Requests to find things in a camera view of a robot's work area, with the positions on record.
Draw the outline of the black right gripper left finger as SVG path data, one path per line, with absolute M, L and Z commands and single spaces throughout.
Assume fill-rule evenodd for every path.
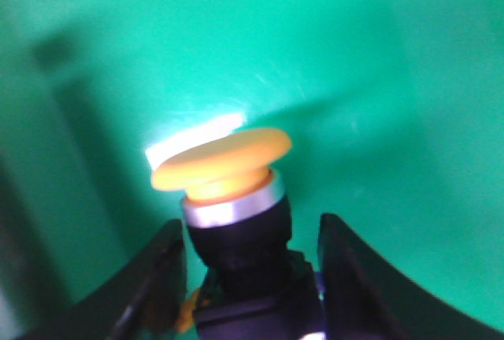
M 174 339 L 187 292 L 183 225 L 169 220 L 118 273 L 22 339 Z

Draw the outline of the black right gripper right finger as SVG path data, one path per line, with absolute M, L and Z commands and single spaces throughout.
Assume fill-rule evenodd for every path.
M 321 215 L 317 252 L 330 339 L 503 337 L 407 278 L 336 214 Z

